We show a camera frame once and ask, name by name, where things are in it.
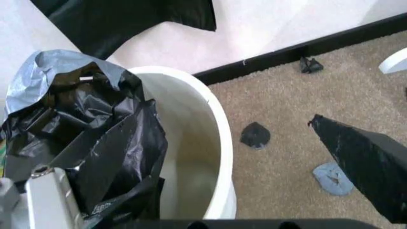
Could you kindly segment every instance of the silver metal part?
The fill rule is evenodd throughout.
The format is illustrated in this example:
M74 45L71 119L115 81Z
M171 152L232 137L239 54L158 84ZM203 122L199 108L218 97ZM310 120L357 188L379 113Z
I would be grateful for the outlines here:
M31 178L41 177L43 175L47 175L54 171L54 168L50 168L49 166L39 166L35 168L31 173Z
M20 194L12 180L0 178L0 228L11 228L11 214Z
M83 218L64 170L42 168L33 172L26 190L31 229L82 228Z

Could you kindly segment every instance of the white object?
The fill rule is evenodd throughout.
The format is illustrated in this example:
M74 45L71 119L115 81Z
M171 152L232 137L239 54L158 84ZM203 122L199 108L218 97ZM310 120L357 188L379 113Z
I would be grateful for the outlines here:
M130 72L154 98L168 150L161 177L162 219L234 219L233 148L226 115L208 87L195 77L166 67Z
M28 179L25 188L31 229L82 228L83 219L64 170L48 168Z
M379 69L384 74L407 70L407 48L389 56L379 65Z

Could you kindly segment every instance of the black plastic sheet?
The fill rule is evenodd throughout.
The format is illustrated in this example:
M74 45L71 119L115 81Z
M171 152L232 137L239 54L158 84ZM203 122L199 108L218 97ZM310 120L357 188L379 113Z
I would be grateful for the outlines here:
M167 141L137 76L77 52L37 52L13 79L5 111L6 177L23 182L39 164L64 168L92 219L98 204L114 202L93 226L112 226L123 212L159 218Z
M164 21L215 31L211 0L31 0L83 53L108 58Z
M407 148L319 114L309 124L376 210L392 223L407 223Z

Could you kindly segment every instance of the black object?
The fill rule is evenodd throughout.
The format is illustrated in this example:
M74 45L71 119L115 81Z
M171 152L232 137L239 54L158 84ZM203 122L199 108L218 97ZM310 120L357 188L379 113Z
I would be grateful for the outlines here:
M270 140L270 132L257 122L251 123L244 128L240 136L240 142L253 149L262 149Z
M300 67L301 67L302 73L315 73L315 72L318 72L318 71L324 69L322 64L320 64L318 61L316 61L315 58L312 58L312 60L309 60L306 57L301 57Z
M167 141L137 76L77 52L37 52L5 110L6 177L21 184L38 164L64 168L93 227L159 218Z
M407 148L319 114L309 123L346 176L392 223L407 222Z
M164 21L216 30L211 0L31 1L81 52L100 59Z
M407 13L358 26L312 41L213 68L194 76L206 85L232 80L253 72L316 56L349 45L407 30Z
M142 229L378 229L351 219L143 220L129 226Z

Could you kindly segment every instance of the white wall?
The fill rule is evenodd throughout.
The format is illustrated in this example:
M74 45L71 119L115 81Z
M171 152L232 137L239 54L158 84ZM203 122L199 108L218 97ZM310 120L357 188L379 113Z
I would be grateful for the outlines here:
M120 47L123 67L197 73L407 12L407 0L213 0L217 31L165 22Z

